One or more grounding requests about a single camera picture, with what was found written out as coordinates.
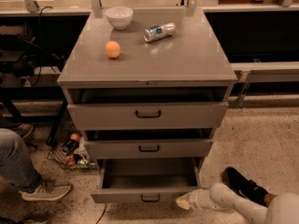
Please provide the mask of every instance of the black handle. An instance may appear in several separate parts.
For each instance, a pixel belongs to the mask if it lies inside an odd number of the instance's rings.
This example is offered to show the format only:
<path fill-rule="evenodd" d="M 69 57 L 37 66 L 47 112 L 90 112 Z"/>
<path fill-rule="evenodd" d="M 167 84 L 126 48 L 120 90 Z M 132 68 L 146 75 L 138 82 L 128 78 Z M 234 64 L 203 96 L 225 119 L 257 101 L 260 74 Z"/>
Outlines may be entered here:
<path fill-rule="evenodd" d="M 143 194 L 141 194 L 141 201 L 144 203 L 157 203 L 160 201 L 160 195 L 150 195 L 150 196 L 144 196 Z"/>
<path fill-rule="evenodd" d="M 158 152 L 160 150 L 160 146 L 157 147 L 143 147 L 139 146 L 140 152 Z"/>
<path fill-rule="evenodd" d="M 161 110 L 156 112 L 140 112 L 136 110 L 135 115 L 140 119 L 157 119 L 161 116 Z"/>

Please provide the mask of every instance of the white bowl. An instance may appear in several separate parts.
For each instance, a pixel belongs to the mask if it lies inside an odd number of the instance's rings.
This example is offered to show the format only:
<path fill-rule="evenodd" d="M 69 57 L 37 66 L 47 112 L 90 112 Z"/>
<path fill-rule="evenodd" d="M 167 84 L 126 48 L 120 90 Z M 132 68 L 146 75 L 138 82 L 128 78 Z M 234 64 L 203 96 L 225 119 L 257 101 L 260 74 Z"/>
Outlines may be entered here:
<path fill-rule="evenodd" d="M 105 15 L 115 29 L 123 30 L 131 23 L 133 10 L 129 7 L 112 7 L 106 10 Z"/>

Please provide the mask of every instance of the can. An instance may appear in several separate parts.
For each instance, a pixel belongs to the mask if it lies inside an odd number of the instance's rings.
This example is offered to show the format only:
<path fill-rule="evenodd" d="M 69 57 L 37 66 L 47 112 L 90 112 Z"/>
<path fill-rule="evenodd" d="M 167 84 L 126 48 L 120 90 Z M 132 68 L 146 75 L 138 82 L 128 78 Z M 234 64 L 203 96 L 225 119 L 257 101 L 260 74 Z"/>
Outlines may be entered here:
<path fill-rule="evenodd" d="M 67 143 L 65 143 L 62 146 L 62 152 L 64 154 L 68 154 L 71 151 L 74 151 L 77 147 L 78 147 L 78 142 L 76 142 L 75 140 L 71 139 L 71 140 L 69 140 Z"/>
<path fill-rule="evenodd" d="M 173 35 L 175 32 L 176 25 L 173 22 L 166 22 L 161 25 L 146 28 L 143 37 L 146 42 L 151 42 Z"/>

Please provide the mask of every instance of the cord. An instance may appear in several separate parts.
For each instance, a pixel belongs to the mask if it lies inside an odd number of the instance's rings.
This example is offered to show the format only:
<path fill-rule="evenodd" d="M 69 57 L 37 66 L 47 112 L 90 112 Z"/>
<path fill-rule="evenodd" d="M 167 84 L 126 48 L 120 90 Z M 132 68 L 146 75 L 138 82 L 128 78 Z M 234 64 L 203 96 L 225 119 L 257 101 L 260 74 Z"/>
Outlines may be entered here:
<path fill-rule="evenodd" d="M 95 224 L 98 224 L 98 223 L 100 222 L 100 220 L 102 219 L 104 213 L 105 213 L 106 210 L 107 210 L 107 206 L 108 206 L 108 204 L 105 203 L 105 207 L 104 207 L 103 213 L 102 213 L 102 215 L 98 218 L 98 220 L 95 222 Z"/>

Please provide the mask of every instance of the drawer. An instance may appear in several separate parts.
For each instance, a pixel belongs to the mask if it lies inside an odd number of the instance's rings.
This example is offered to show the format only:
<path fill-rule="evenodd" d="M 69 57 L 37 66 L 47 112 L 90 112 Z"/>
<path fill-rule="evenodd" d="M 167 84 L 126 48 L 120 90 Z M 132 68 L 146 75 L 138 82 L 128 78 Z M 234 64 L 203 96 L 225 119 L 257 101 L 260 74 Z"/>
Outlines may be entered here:
<path fill-rule="evenodd" d="M 92 159 L 205 157 L 212 140 L 202 130 L 101 131 L 85 141 Z"/>
<path fill-rule="evenodd" d="M 96 203 L 174 202 L 199 188 L 198 164 L 194 158 L 105 160 Z"/>
<path fill-rule="evenodd" d="M 80 130 L 216 128 L 227 103 L 69 105 Z"/>

